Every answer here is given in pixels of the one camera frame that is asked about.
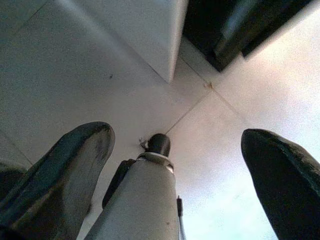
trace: tile floor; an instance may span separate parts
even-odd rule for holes
[[[139,138],[157,132],[172,141],[187,239],[277,239],[242,159],[240,138],[246,128],[269,129],[320,159],[320,4],[222,74],[183,39],[169,85],[116,33],[62,2],[47,3],[0,52],[0,128],[35,163],[82,123],[113,126],[114,152],[78,239],[102,211],[119,163],[141,152]]]

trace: white cylindrical object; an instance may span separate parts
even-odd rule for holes
[[[86,240],[178,240],[175,176],[147,160],[134,163]]]

